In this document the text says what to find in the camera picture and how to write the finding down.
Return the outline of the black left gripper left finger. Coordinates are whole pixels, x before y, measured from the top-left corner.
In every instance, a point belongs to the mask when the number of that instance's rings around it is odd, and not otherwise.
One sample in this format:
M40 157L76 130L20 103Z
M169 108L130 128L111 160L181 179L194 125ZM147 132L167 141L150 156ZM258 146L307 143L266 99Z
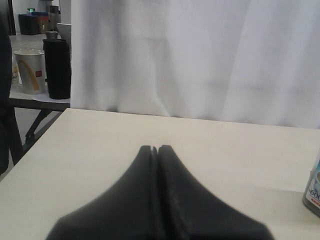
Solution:
M155 147L142 146L114 185L85 206L61 217L47 239L160 239L156 157Z

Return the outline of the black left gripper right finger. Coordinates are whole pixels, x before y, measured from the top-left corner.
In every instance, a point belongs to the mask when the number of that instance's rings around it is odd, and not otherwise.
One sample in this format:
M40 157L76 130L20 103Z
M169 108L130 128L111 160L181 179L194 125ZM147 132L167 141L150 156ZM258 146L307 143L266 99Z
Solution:
M272 240L261 222L206 189L170 145L157 155L157 183L167 240Z

